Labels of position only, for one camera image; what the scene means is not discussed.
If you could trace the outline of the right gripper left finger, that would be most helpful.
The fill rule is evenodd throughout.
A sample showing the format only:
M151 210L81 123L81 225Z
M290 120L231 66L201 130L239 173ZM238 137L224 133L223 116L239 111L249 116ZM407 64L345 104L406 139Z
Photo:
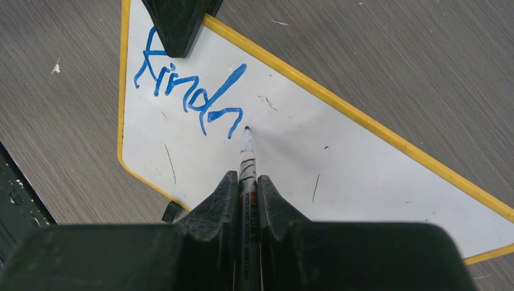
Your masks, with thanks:
M1 271L2 290L232 290L238 175L173 224L46 227Z

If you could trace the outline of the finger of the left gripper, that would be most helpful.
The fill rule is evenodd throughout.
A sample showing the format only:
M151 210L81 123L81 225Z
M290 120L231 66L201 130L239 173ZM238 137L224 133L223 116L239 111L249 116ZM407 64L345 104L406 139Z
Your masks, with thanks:
M143 0L165 54L186 58L206 15L215 17L223 0Z

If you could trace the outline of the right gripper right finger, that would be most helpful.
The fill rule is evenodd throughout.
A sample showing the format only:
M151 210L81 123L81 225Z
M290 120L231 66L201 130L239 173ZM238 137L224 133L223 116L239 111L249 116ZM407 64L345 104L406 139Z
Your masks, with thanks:
M265 290L475 290L455 243L419 222L314 222L258 178Z

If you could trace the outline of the whiteboard marker pen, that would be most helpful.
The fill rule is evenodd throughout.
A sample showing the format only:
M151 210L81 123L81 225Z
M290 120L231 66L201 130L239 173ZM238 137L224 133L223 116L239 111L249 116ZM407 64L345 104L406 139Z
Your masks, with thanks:
M256 156L250 127L242 134L239 171L239 235L235 290L261 290Z

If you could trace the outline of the yellow framed whiteboard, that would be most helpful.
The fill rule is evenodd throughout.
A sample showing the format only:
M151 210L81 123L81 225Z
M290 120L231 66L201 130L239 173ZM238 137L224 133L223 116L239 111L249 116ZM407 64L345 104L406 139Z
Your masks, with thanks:
M123 1L117 155L186 209L242 161L314 221L442 227L473 264L513 252L513 209L212 16L169 58L142 1Z

